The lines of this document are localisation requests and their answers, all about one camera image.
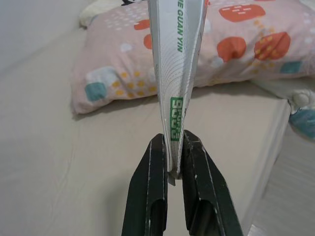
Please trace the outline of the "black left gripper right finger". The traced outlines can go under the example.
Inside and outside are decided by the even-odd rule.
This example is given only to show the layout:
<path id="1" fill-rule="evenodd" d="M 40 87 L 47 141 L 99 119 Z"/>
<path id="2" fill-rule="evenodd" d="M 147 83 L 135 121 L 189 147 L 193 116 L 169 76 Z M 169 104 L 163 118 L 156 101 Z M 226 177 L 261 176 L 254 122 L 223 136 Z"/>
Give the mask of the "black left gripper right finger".
<path id="1" fill-rule="evenodd" d="M 243 235 L 223 175 L 202 141 L 188 130 L 184 131 L 181 171 L 189 235 Z"/>

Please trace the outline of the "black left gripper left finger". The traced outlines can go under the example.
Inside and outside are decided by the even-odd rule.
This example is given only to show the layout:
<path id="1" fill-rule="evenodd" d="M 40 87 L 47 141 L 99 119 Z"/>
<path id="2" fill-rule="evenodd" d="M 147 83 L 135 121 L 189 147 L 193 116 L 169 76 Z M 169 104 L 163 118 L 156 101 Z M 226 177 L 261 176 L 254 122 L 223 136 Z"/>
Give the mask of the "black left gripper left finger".
<path id="1" fill-rule="evenodd" d="M 161 236 L 167 220 L 167 160 L 162 134 L 155 135 L 134 171 L 121 235 Z"/>

